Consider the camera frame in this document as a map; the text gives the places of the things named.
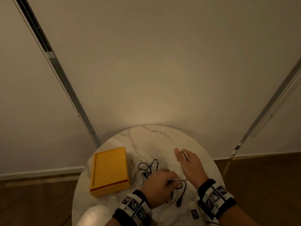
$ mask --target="person's left hand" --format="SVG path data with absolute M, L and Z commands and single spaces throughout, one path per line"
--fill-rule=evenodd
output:
M 179 178 L 173 171 L 155 171 L 146 180 L 140 191 L 145 195 L 149 207 L 156 208 L 164 204 L 170 196 L 170 193 L 181 185 L 181 181 L 171 181 L 170 179 Z

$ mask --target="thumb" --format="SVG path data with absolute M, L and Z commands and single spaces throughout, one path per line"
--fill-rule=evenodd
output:
M 166 188 L 168 190 L 169 193 L 171 193 L 175 188 L 178 188 L 181 185 L 181 181 L 180 180 L 176 180 L 176 181 L 172 181 L 170 182 Z
M 181 166 L 183 166 L 183 164 L 187 162 L 178 148 L 175 148 L 175 156 L 177 157 L 177 160 L 179 161 Z

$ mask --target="forearm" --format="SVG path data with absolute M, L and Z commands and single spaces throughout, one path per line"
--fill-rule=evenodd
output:
M 221 226 L 259 226 L 237 205 L 227 209 L 220 217 L 219 223 Z
M 112 218 L 105 226 L 121 226 L 121 224 L 115 218 Z

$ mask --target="round marble table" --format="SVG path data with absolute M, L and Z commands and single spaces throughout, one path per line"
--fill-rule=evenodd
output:
M 92 226 L 93 223 L 88 225 L 88 221 L 93 221 L 93 217 L 96 216 L 101 218 L 98 220 L 99 226 L 106 224 L 126 195 L 138 188 L 132 180 L 132 171 L 135 165 L 141 160 L 148 163 L 152 162 L 154 158 L 162 160 L 165 167 L 174 171 L 180 178 L 185 178 L 181 166 L 174 155 L 174 148 L 179 148 L 180 150 L 187 149 L 197 154 L 209 178 L 213 178 L 224 185 L 216 164 L 205 149 L 194 139 L 176 129 L 161 125 L 143 125 L 130 128 L 110 138 L 96 152 L 107 151 L 122 146 L 125 146 L 127 152 L 131 187 L 127 190 L 108 194 L 103 197 L 92 197 L 89 194 L 91 157 L 84 171 L 81 173 L 75 189 L 72 206 L 73 226 L 77 224 L 80 226 Z M 188 205 L 191 201 L 197 200 L 196 198 L 197 190 L 190 182 L 187 182 L 182 205 L 177 208 L 175 202 L 173 202 L 170 205 L 164 204 L 161 207 L 155 208 L 153 209 L 153 219 L 160 225 L 194 225 L 195 223 Z

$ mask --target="hand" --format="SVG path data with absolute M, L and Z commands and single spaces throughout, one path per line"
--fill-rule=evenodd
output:
M 185 152 L 188 155 L 188 161 L 186 161 L 181 152 Z M 179 151 L 178 148 L 175 148 L 175 156 L 181 164 L 184 175 L 197 190 L 201 185 L 209 180 L 202 163 L 196 154 L 186 149 Z
M 173 178 L 179 178 L 173 171 L 155 171 L 143 184 L 140 191 L 145 195 L 151 209 L 164 204 L 170 193 L 181 185 L 179 180 L 167 184 Z

